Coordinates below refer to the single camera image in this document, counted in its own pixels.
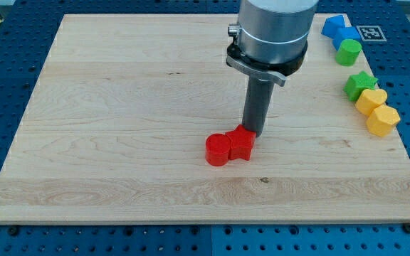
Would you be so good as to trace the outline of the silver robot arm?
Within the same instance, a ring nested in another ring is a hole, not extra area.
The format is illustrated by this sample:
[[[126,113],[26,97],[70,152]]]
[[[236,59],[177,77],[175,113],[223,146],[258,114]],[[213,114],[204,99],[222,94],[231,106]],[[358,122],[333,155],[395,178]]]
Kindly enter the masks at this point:
[[[242,0],[226,64],[265,82],[284,86],[302,65],[318,0]]]

